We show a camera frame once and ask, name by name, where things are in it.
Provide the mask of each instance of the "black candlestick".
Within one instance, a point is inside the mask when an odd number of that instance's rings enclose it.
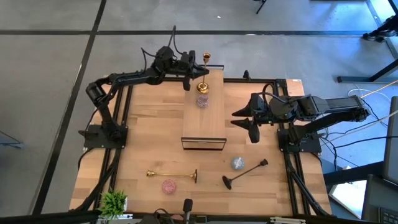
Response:
[[[260,166],[265,166],[265,165],[268,165],[268,161],[266,159],[262,160],[260,162],[260,164],[258,164],[257,166],[253,167],[252,169],[249,169],[248,171],[244,172],[243,174],[247,174],[248,172],[254,170],[255,168],[260,167]],[[228,177],[223,176],[223,182],[225,184],[225,187],[228,188],[228,190],[231,190],[232,189],[232,186],[231,186],[232,180],[242,176],[243,174],[237,175],[235,178],[232,178],[232,179],[229,179]]]

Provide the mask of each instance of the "black floor line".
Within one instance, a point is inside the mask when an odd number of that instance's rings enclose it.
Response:
[[[371,30],[177,30],[177,35],[312,35],[359,37]],[[171,30],[10,30],[0,35],[171,35]]]
[[[101,0],[101,4],[99,5],[98,13],[94,22],[94,26],[88,39],[87,46],[85,52],[83,54],[83,58],[81,60],[80,69],[76,76],[75,83],[73,84],[72,91],[70,93],[70,97],[66,106],[66,109],[63,113],[60,126],[58,127],[57,134],[55,135],[55,139],[49,154],[49,158],[47,159],[47,164],[45,166],[44,176],[40,179],[40,184],[37,187],[35,197],[33,198],[31,207],[33,207],[32,214],[39,215],[42,213],[43,206],[45,203],[45,198],[50,188],[51,180],[55,172],[55,168],[57,166],[58,158],[61,153],[62,144],[65,140],[65,136],[69,127],[70,118],[72,117],[72,112],[75,107],[76,99],[79,93],[79,89],[81,86],[81,82],[83,80],[87,62],[90,57],[91,50],[93,48],[94,40],[95,40],[95,31],[98,30],[98,26],[100,24],[104,8],[105,8],[106,0]]]

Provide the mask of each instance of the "black mount plate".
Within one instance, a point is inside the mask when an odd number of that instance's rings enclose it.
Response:
[[[122,138],[118,142],[113,142],[106,139],[101,125],[93,124],[88,126],[87,131],[89,133],[97,133],[97,135],[87,137],[84,146],[87,148],[124,149],[129,127],[119,126],[119,128]]]
[[[278,129],[279,149],[287,152],[315,152],[321,153],[322,149],[317,139],[307,139],[302,141],[300,146],[289,144],[289,134],[287,129]]]

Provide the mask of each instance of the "white cable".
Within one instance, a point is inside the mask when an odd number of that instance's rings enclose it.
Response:
[[[359,128],[359,129],[357,129],[357,130],[355,130],[355,131],[353,131],[353,132],[348,132],[348,133],[346,133],[346,134],[344,134],[344,135],[342,135],[342,136],[338,136],[337,138],[334,138],[334,139],[332,139],[332,140],[330,140],[330,141],[332,142],[332,141],[334,141],[334,140],[336,140],[336,139],[342,138],[342,137],[347,136],[347,135],[349,135],[349,134],[353,134],[353,133],[355,133],[355,132],[362,131],[362,130],[368,128],[368,127],[371,127],[371,126],[373,126],[373,125],[375,125],[375,124],[377,124],[377,123],[380,123],[381,121],[384,121],[385,119],[388,119],[389,117],[395,115],[396,113],[398,113],[398,110],[392,112],[392,113],[391,113],[390,115],[388,115],[388,116],[385,116],[385,117],[381,118],[381,119],[378,120],[377,122],[371,123],[371,124],[369,124],[369,125],[367,125],[367,126],[365,126],[365,127],[363,127],[363,128]]]
[[[374,90],[374,91],[372,91],[372,92],[370,92],[370,93],[368,93],[368,94],[365,94],[365,95],[362,96],[361,98],[367,97],[367,96],[369,96],[370,94],[373,94],[373,93],[377,93],[378,91],[384,89],[384,88],[387,87],[387,86],[391,86],[392,84],[394,84],[394,83],[396,83],[396,82],[398,82],[398,80],[395,80],[395,81],[393,81],[392,83],[389,83],[389,84],[387,84],[387,85],[385,85],[385,86],[383,86],[383,87],[381,87],[381,88],[378,88],[377,90]]]
[[[348,96],[352,96],[352,95],[350,95],[350,93],[352,92],[352,91],[366,91],[366,92],[372,92],[372,91],[370,91],[370,90],[365,90],[365,89],[361,89],[361,88],[356,88],[356,89],[352,89],[352,90],[350,90],[349,92],[348,92]],[[382,96],[384,96],[389,102],[391,102],[391,100],[390,100],[390,98],[387,96],[387,95],[385,95],[384,93],[379,93],[379,92],[375,92],[375,93],[377,93],[377,94],[379,94],[379,95],[382,95]]]

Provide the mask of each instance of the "wooden board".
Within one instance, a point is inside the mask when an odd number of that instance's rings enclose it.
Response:
[[[299,80],[287,80],[290,95],[303,95]],[[127,124],[127,147],[122,151],[116,189],[128,195],[129,212],[152,213],[164,208],[170,213],[183,213],[186,198],[193,199],[193,213],[218,215],[278,215],[292,214],[283,155],[279,151],[277,126],[260,127],[261,139],[252,144],[245,129],[233,126],[231,113],[246,106],[252,92],[262,90],[262,84],[225,83],[225,127],[228,139],[223,151],[184,151],[181,146],[184,91],[181,83],[164,82],[159,86],[134,86]],[[70,208],[82,203],[98,181],[104,151],[86,155],[76,180]],[[331,212],[319,160],[311,154],[301,154],[305,183],[314,198]],[[245,159],[245,169],[261,159],[269,165],[260,167],[233,182],[228,190],[222,175],[234,177],[233,157]],[[161,184],[169,177],[146,177],[146,170],[190,174],[198,169],[198,182],[188,178],[171,178],[177,184],[174,195],[162,193]],[[299,210],[302,202],[296,189]]]
[[[208,93],[209,106],[207,108],[199,108],[196,105],[196,100],[200,95],[196,86],[202,82],[202,79],[191,80],[191,90],[185,92],[182,137],[225,138],[223,79],[224,72],[222,69],[210,69],[209,74],[206,75],[205,82],[210,87]],[[190,143],[191,147],[195,147],[195,144],[198,145],[197,147],[206,147],[206,143]]]

